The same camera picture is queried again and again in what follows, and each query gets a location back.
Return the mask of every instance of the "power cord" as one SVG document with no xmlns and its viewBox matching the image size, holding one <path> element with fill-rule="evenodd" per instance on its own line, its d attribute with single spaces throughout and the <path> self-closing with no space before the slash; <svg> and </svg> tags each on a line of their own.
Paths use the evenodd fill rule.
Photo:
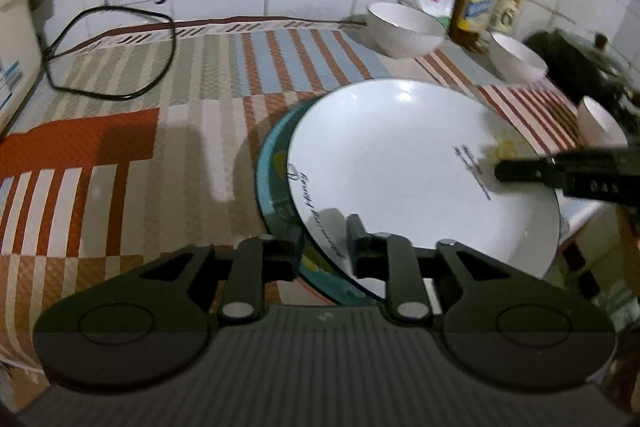
<svg viewBox="0 0 640 427">
<path fill-rule="evenodd" d="M 49 62 L 52 61 L 55 55 L 55 51 L 60 45 L 60 42 L 62 42 L 62 40 L 66 37 L 66 34 L 69 33 L 69 30 L 73 26 L 75 26 L 78 21 L 87 17 L 88 15 L 91 15 L 92 13 L 98 13 L 103 11 L 119 11 L 119 12 L 133 13 L 135 15 L 142 15 L 146 17 L 158 17 L 158 18 L 167 20 L 167 22 L 169 23 L 169 30 L 171 32 L 172 46 L 171 46 L 171 54 L 169 55 L 169 60 L 167 61 L 166 65 L 164 66 L 164 68 L 162 68 L 162 71 L 160 71 L 158 76 L 156 76 L 150 83 L 146 84 L 146 86 L 141 87 L 137 91 L 129 92 L 125 94 L 108 94 L 103 92 L 86 91 L 84 89 L 75 89 L 73 87 L 58 86 L 57 84 L 54 83 L 51 77 L 51 71 L 49 70 Z M 53 44 L 48 47 L 46 46 L 44 47 L 42 51 L 42 69 L 44 70 L 44 73 L 47 75 L 49 86 L 51 86 L 51 89 L 53 90 L 61 91 L 61 92 L 69 92 L 72 94 L 80 94 L 82 96 L 88 96 L 89 98 L 94 98 L 95 100 L 108 100 L 111 102 L 122 102 L 124 100 L 133 100 L 149 92 L 151 89 L 156 87 L 159 84 L 159 82 L 164 78 L 167 71 L 169 71 L 171 64 L 174 61 L 177 44 L 178 44 L 178 37 L 175 32 L 175 22 L 171 17 L 169 17 L 168 15 L 165 15 L 164 13 L 151 12 L 147 10 L 139 10 L 137 8 L 129 8 L 127 6 L 96 6 L 94 8 L 89 8 L 87 10 L 84 10 L 80 12 L 78 15 L 76 15 L 74 19 L 69 24 L 66 25 L 65 29 L 62 30 L 62 33 L 60 33 L 58 38 L 56 38 L 56 40 L 53 41 Z"/>
</svg>

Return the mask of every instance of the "white bowl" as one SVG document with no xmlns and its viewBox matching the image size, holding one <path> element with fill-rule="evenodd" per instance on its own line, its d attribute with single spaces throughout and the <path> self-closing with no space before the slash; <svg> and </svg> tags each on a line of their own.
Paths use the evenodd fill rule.
<svg viewBox="0 0 640 427">
<path fill-rule="evenodd" d="M 433 17 L 394 2 L 369 4 L 367 27 L 382 51 L 391 58 L 431 53 L 445 35 L 444 27 Z"/>
<path fill-rule="evenodd" d="M 625 133 L 618 122 L 592 98 L 585 96 L 578 106 L 578 131 L 587 147 L 626 147 Z"/>
<path fill-rule="evenodd" d="M 508 84 L 528 84 L 546 76 L 546 62 L 522 42 L 504 35 L 492 33 L 489 40 L 489 57 Z"/>
</svg>

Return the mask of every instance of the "white plate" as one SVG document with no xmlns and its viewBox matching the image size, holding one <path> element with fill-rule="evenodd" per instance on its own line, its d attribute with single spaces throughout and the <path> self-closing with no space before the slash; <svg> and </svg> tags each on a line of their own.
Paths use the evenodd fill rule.
<svg viewBox="0 0 640 427">
<path fill-rule="evenodd" d="M 542 277 L 558 247 L 558 199 L 542 185 L 497 182 L 493 166 L 508 155 L 536 157 L 476 100 L 414 80 L 370 80 L 332 92 L 302 118 L 289 147 L 289 188 L 311 238 L 352 279 L 350 214 L 368 232 L 423 248 L 455 239 Z M 384 296 L 379 280 L 357 282 Z"/>
</svg>

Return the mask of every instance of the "striped tablecloth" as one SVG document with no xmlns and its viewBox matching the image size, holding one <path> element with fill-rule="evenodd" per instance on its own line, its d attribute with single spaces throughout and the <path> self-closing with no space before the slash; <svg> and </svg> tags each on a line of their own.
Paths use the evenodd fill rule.
<svg viewBox="0 0 640 427">
<path fill-rule="evenodd" d="M 264 232 L 254 164 L 271 126 L 300 100 L 350 82 L 435 82 L 500 112 L 539 153 L 577 144 L 575 107 L 549 83 L 476 86 L 447 46 L 391 60 L 363 28 L 266 21 L 180 30 L 168 76 L 129 102 L 55 93 L 41 82 L 0 143 L 0 359 L 38 367 L 31 330 L 59 299 L 190 243 Z M 105 36 L 52 66 L 57 82 L 129 92 L 164 66 L 168 32 Z M 308 287 L 271 301 L 319 303 Z"/>
</svg>

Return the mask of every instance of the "yellow label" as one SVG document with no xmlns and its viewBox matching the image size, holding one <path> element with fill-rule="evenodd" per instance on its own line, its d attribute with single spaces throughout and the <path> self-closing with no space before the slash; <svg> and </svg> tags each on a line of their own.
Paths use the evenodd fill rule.
<svg viewBox="0 0 640 427">
<path fill-rule="evenodd" d="M 495 0 L 466 0 L 458 20 L 458 28 L 470 33 L 482 32 L 489 23 Z"/>
<path fill-rule="evenodd" d="M 521 0 L 496 0 L 489 27 L 493 31 L 510 35 L 516 22 Z"/>
</svg>

